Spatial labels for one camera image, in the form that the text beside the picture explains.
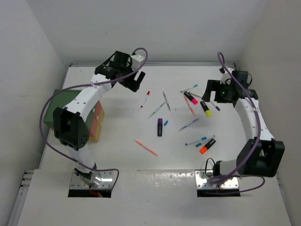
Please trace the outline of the pink highlighter marker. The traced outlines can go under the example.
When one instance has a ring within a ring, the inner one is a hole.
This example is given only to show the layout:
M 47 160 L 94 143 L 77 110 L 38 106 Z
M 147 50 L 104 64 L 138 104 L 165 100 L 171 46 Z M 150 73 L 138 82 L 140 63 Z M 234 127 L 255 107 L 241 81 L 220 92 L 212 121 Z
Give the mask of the pink highlighter marker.
M 189 92 L 185 91 L 183 93 L 194 105 L 198 104 L 198 100 L 194 98 Z

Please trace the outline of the pink fineliner pen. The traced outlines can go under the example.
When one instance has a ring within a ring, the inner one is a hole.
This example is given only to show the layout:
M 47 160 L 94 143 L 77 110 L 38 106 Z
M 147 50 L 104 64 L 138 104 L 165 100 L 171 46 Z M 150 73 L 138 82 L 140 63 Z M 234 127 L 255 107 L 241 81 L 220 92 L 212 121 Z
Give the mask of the pink fineliner pen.
M 194 112 L 194 110 L 192 109 L 192 107 L 191 107 L 191 105 L 190 105 L 190 103 L 189 103 L 188 98 L 187 98 L 185 95 L 183 95 L 183 97 L 184 97 L 184 100 L 185 100 L 185 102 L 186 102 L 186 104 L 187 104 L 187 106 L 188 106 L 190 112 L 192 113 L 192 115 L 195 116 L 195 112 Z

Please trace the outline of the green fineliner pen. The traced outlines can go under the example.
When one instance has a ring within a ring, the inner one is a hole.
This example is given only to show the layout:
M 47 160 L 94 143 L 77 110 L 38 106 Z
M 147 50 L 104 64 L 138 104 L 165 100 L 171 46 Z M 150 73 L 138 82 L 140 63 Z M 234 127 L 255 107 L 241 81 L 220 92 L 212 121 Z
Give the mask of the green fineliner pen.
M 154 112 L 150 114 L 150 116 L 148 117 L 148 119 L 150 119 L 155 113 L 157 113 L 164 104 L 165 104 L 165 102 L 163 102 L 158 108 L 156 108 L 154 110 Z

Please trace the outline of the yellow bottom drawer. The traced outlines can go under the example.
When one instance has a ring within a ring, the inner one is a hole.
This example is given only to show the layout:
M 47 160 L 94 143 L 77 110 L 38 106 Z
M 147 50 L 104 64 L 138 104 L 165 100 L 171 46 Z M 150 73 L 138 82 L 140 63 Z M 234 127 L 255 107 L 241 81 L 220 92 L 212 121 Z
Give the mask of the yellow bottom drawer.
M 89 131 L 89 142 L 97 143 L 100 138 L 104 118 L 104 110 L 102 109 L 97 115 L 94 116 L 91 128 Z

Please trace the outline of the red fineliner pen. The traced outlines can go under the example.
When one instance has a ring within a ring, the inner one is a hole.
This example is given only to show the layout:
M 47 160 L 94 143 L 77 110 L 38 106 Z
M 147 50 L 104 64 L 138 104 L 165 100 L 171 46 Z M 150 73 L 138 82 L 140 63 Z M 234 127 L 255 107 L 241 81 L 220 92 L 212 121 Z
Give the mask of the red fineliner pen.
M 145 95 L 144 99 L 143 99 L 143 102 L 141 103 L 140 107 L 143 108 L 144 107 L 144 104 L 147 100 L 147 98 L 149 97 L 149 94 L 150 94 L 150 91 L 147 92 L 147 94 Z

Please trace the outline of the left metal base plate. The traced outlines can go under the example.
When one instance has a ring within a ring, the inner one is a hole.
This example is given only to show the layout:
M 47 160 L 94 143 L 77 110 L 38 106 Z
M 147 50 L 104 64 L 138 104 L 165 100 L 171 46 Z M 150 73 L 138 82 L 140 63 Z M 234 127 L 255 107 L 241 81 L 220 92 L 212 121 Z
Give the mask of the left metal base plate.
M 89 187 L 92 189 L 111 189 L 113 185 L 113 172 L 92 172 L 91 178 L 86 179 L 78 175 L 75 170 L 72 172 L 70 189 L 73 190 L 88 190 Z

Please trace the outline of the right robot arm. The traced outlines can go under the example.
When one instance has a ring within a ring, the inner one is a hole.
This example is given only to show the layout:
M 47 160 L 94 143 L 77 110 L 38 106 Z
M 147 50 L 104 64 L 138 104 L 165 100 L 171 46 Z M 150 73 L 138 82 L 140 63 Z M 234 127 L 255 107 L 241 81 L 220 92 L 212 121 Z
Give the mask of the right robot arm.
M 230 84 L 218 80 L 208 80 L 202 99 L 210 101 L 215 92 L 217 103 L 231 103 L 239 114 L 246 136 L 246 144 L 231 161 L 217 161 L 213 175 L 217 177 L 228 174 L 237 176 L 275 176 L 285 151 L 282 141 L 277 141 L 267 129 L 259 109 L 258 95 L 255 90 L 241 86 L 234 81 Z

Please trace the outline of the teal fineliner pen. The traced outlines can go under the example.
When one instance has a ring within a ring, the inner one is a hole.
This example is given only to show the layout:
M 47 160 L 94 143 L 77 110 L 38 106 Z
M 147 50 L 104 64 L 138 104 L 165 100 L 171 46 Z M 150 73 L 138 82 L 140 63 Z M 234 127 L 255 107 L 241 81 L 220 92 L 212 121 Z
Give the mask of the teal fineliner pen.
M 206 144 L 207 142 L 209 142 L 210 140 L 212 140 L 214 138 L 215 138 L 215 135 L 212 135 L 212 136 L 208 137 L 205 140 L 201 140 L 198 144 L 195 145 L 195 147 L 199 147 L 201 145 L 204 145 L 204 144 Z
M 189 90 L 191 90 L 191 89 L 193 89 L 193 88 L 196 88 L 197 86 L 198 86 L 198 84 L 195 84 L 195 85 L 193 85 L 192 87 L 189 87 L 189 88 L 186 88 L 186 89 L 181 90 L 180 93 L 184 93 L 184 92 L 186 92 L 186 91 L 189 91 Z

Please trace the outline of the coral drawer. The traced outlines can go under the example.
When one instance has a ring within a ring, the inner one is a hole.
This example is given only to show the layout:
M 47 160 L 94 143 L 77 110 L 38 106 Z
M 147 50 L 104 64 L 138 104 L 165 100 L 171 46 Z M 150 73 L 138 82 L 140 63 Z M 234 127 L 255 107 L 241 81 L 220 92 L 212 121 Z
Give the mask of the coral drawer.
M 98 142 L 104 118 L 103 107 L 98 101 L 89 113 L 86 124 L 89 129 L 89 141 Z

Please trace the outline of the yellow highlighter marker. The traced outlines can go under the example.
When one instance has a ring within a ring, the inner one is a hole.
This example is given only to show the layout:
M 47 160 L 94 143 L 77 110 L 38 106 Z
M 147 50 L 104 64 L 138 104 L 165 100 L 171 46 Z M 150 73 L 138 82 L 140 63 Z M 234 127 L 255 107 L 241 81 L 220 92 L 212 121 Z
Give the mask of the yellow highlighter marker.
M 206 116 L 210 117 L 211 116 L 211 111 L 209 110 L 209 108 L 208 108 L 208 106 L 207 106 L 207 104 L 205 103 L 204 100 L 200 101 L 200 105 L 201 105 L 203 111 L 205 112 Z

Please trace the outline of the grey fineliner pen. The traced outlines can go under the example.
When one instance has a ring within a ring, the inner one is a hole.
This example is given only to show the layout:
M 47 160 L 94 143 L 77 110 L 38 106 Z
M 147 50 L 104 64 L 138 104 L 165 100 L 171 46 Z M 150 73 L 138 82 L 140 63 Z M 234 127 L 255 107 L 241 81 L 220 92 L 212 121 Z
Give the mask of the grey fineliner pen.
M 162 94 L 163 94 L 165 103 L 166 103 L 166 105 L 167 105 L 167 108 L 168 108 L 169 112 L 171 112 L 171 107 L 170 107 L 170 105 L 169 105 L 169 102 L 168 102 L 168 99 L 167 99 L 167 96 L 166 96 L 165 92 L 162 91 Z

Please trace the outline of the teal fineliner pen top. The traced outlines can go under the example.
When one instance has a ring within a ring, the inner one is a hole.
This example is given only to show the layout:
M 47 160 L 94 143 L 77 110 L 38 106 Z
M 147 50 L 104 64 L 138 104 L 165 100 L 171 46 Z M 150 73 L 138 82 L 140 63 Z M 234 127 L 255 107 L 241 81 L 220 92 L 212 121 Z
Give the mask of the teal fineliner pen top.
M 181 90 L 180 93 L 184 93 L 184 92 L 186 92 L 186 91 L 189 91 L 189 90 L 191 90 L 191 89 L 193 89 L 193 88 L 196 88 L 197 86 L 198 86 L 198 84 L 195 84 L 195 85 L 193 85 L 192 87 L 189 87 L 189 88 L 186 88 L 186 89 Z

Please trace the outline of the light blue fineliner pen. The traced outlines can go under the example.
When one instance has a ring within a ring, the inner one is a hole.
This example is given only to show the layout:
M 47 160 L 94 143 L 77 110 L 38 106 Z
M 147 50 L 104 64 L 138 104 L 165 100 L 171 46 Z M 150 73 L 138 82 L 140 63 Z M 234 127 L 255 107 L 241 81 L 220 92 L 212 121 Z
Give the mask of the light blue fineliner pen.
M 193 141 L 187 142 L 187 143 L 185 143 L 185 145 L 191 145 L 191 144 L 194 144 L 194 143 L 197 143 L 197 142 L 206 140 L 206 139 L 207 139 L 207 137 L 202 137 L 202 138 L 200 138 L 200 139 L 195 139 L 195 140 L 193 140 Z

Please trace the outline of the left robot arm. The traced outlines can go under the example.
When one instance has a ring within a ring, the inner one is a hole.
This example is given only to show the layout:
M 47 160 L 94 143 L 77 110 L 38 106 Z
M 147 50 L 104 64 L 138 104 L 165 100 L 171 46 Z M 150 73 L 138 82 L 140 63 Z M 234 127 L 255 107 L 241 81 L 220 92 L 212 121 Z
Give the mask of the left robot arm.
M 97 168 L 87 145 L 89 130 L 86 120 L 89 113 L 116 83 L 136 92 L 145 76 L 139 69 L 146 60 L 147 56 L 135 52 L 129 55 L 115 51 L 95 68 L 90 82 L 72 101 L 53 111 L 55 137 L 68 147 L 72 160 L 76 162 L 75 171 L 78 175 L 90 179 Z

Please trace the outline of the orange fineliner pen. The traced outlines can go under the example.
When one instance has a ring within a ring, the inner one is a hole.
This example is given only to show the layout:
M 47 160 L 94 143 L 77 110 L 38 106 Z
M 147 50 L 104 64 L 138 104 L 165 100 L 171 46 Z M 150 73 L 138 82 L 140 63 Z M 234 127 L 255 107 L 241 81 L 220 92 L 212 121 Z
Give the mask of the orange fineliner pen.
M 139 146 L 141 146 L 142 148 L 144 148 L 145 150 L 147 150 L 148 152 L 150 152 L 152 155 L 158 157 L 158 154 L 156 152 L 154 152 L 153 150 L 151 150 L 150 148 L 148 148 L 147 146 L 145 146 L 143 143 L 139 142 L 138 140 L 134 140 Z

